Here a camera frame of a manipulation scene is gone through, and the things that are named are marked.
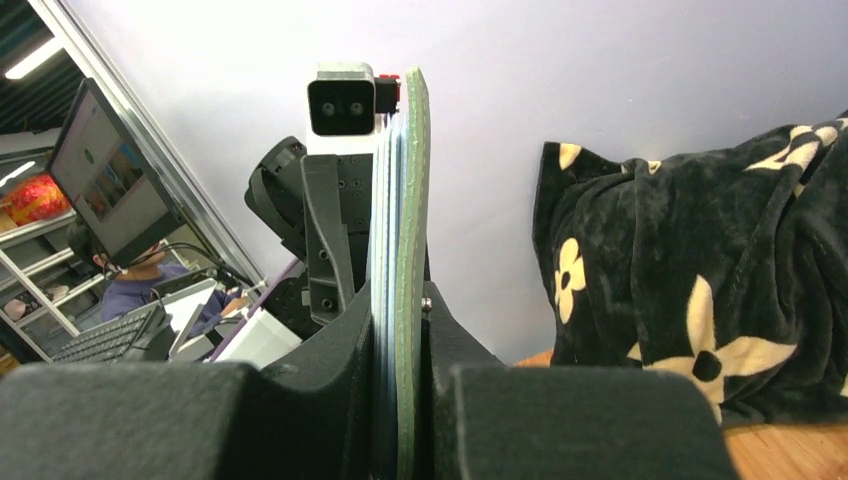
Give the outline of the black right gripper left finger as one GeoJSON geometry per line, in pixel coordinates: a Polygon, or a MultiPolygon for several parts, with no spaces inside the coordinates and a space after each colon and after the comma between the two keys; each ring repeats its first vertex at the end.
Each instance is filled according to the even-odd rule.
{"type": "Polygon", "coordinates": [[[1,384],[5,479],[364,479],[370,295],[263,369],[24,366],[1,384]]]}

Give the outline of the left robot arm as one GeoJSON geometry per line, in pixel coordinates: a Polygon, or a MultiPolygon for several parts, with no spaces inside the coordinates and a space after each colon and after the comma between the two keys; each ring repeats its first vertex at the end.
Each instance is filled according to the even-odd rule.
{"type": "Polygon", "coordinates": [[[367,277],[374,139],[290,136],[257,164],[244,199],[294,260],[264,290],[215,361],[267,365],[337,318],[367,277]]]}

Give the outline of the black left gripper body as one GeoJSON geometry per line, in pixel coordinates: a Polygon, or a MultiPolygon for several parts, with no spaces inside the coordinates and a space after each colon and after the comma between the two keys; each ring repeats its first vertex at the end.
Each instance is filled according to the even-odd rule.
{"type": "Polygon", "coordinates": [[[245,202],[302,264],[263,307],[302,339],[344,312],[366,281],[372,157],[310,155],[289,136],[253,170],[245,202]]]}

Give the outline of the teal leather card holder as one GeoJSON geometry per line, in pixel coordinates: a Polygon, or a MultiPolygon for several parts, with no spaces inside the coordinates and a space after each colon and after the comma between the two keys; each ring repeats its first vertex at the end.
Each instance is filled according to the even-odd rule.
{"type": "Polygon", "coordinates": [[[384,119],[373,159],[368,261],[375,479],[415,475],[431,121],[421,69],[409,68],[402,85],[401,110],[384,119]]]}

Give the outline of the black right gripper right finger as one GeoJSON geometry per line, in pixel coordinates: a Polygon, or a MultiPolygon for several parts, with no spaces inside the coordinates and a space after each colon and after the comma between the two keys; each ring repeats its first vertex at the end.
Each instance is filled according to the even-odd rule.
{"type": "Polygon", "coordinates": [[[426,479],[734,479],[702,394],[630,368],[509,367],[434,283],[422,327],[426,479]]]}

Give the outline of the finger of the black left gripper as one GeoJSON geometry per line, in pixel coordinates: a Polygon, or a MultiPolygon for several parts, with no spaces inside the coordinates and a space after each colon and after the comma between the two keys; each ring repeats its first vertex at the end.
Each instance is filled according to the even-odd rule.
{"type": "Polygon", "coordinates": [[[311,318],[321,326],[342,314],[356,293],[339,186],[339,170],[348,162],[348,156],[331,154],[308,155],[301,161],[307,290],[311,318]]]}

